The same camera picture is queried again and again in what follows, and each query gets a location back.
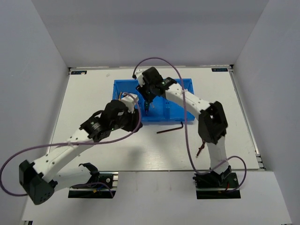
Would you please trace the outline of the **long dark hex key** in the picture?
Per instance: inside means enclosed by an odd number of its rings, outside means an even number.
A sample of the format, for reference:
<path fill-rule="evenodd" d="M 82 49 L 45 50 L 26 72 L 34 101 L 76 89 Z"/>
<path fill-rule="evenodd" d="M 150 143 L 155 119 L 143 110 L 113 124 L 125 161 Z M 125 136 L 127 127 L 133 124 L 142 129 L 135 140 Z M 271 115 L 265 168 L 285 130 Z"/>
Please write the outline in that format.
<path fill-rule="evenodd" d="M 174 127 L 174 128 L 170 128 L 170 129 L 165 129 L 165 130 L 157 131 L 156 134 L 162 134 L 162 133 L 167 133 L 167 132 L 172 132 L 172 131 L 180 130 L 180 129 L 183 129 L 183 127 L 184 127 L 184 125 L 183 125 L 183 122 L 181 121 L 179 127 Z"/>

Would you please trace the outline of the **green stubby screwdriver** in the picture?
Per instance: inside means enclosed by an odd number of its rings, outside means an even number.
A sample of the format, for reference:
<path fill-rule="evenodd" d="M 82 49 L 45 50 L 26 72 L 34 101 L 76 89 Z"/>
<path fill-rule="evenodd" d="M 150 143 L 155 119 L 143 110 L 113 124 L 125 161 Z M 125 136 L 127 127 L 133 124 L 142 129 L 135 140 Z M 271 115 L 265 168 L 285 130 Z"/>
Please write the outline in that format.
<path fill-rule="evenodd" d="M 147 116 L 150 110 L 150 107 L 154 107 L 154 105 L 152 103 L 149 103 L 148 101 L 144 101 L 144 111 L 145 111 L 145 115 Z"/>

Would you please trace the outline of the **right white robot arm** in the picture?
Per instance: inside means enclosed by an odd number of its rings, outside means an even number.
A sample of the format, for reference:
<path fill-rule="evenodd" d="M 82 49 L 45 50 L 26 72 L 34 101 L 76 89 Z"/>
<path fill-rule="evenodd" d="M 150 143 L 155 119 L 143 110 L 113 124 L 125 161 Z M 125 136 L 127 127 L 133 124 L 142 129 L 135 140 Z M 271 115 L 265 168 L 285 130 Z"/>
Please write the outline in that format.
<path fill-rule="evenodd" d="M 231 166 L 225 150 L 228 123 L 222 104 L 198 98 L 182 87 L 183 82 L 163 78 L 154 67 L 135 69 L 133 78 L 138 81 L 136 90 L 146 103 L 151 103 L 155 97 L 162 97 L 183 107 L 198 120 L 198 134 L 209 151 L 210 172 L 197 175 L 194 179 L 207 186 L 224 186 L 229 181 Z"/>

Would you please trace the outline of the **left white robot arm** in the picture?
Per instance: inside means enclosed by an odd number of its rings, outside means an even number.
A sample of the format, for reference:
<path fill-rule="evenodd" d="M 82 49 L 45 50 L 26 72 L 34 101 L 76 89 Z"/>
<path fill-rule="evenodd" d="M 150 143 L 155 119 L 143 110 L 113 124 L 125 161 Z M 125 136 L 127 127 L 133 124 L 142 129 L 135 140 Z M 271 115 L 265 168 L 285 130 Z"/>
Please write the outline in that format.
<path fill-rule="evenodd" d="M 46 202 L 54 192 L 64 188 L 91 188 L 110 185 L 100 180 L 100 173 L 92 163 L 80 163 L 74 169 L 66 165 L 96 144 L 105 144 L 111 132 L 122 129 L 130 135 L 142 127 L 141 110 L 135 95 L 112 100 L 104 110 L 92 114 L 64 143 L 54 150 L 19 165 L 19 182 L 35 205 Z"/>

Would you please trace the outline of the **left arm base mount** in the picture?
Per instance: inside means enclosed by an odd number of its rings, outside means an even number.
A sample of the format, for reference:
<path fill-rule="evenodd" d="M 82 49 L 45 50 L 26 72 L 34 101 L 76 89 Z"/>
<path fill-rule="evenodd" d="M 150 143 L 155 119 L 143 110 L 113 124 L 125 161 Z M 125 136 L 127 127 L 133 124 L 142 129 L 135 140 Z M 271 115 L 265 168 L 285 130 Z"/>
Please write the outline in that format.
<path fill-rule="evenodd" d="M 118 172 L 100 172 L 95 181 L 82 188 L 70 188 L 69 199 L 113 199 L 118 185 Z"/>

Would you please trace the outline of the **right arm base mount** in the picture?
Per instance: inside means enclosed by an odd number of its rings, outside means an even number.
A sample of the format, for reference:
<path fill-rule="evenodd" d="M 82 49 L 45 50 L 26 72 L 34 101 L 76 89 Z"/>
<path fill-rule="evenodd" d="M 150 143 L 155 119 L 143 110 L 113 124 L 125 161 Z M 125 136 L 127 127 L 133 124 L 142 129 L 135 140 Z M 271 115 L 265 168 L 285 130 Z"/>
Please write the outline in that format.
<path fill-rule="evenodd" d="M 217 199 L 240 199 L 240 190 L 236 187 L 239 185 L 235 172 L 232 172 L 225 178 L 222 184 L 210 179 L 208 174 L 193 177 L 196 188 L 196 198 L 198 200 L 217 200 Z"/>

